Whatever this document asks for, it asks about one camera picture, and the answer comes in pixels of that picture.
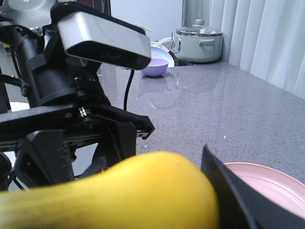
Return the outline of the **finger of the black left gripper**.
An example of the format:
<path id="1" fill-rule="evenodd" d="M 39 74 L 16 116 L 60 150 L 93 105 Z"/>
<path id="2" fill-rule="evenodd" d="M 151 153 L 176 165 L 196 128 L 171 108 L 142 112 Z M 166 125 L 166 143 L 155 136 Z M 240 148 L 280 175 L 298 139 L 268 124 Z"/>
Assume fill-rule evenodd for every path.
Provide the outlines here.
<path id="1" fill-rule="evenodd" d="M 56 185 L 74 180 L 69 148 L 62 130 L 40 130 L 18 140 L 17 178 L 26 187 Z"/>
<path id="2" fill-rule="evenodd" d="M 91 164 L 80 178 L 102 172 L 111 166 L 136 154 L 137 131 L 133 123 L 115 123 L 98 141 Z"/>

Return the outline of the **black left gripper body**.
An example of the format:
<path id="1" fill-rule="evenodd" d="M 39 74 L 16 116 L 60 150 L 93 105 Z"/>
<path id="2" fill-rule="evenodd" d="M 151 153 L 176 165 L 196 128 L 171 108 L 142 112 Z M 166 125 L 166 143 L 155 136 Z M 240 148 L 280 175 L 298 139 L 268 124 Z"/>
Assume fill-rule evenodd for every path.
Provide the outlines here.
<path id="1" fill-rule="evenodd" d="M 16 150 L 31 133 L 62 130 L 64 141 L 80 147 L 96 142 L 115 124 L 131 123 L 137 137 L 146 139 L 154 126 L 146 116 L 113 107 L 96 74 L 98 65 L 84 67 L 66 62 L 67 55 L 58 33 L 41 53 L 27 58 L 42 45 L 42 37 L 22 26 L 1 26 L 0 39 L 21 51 L 19 77 L 1 75 L 2 83 L 17 86 L 29 108 L 0 116 L 0 148 Z"/>

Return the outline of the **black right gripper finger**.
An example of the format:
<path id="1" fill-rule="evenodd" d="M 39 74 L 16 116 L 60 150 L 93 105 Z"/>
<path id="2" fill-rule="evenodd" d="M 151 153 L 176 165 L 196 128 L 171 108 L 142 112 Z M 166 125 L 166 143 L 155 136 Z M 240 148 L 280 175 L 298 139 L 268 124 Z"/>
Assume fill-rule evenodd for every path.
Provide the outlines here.
<path id="1" fill-rule="evenodd" d="M 222 229 L 303 229 L 305 220 L 255 191 L 203 146 L 201 171 L 217 195 Z"/>

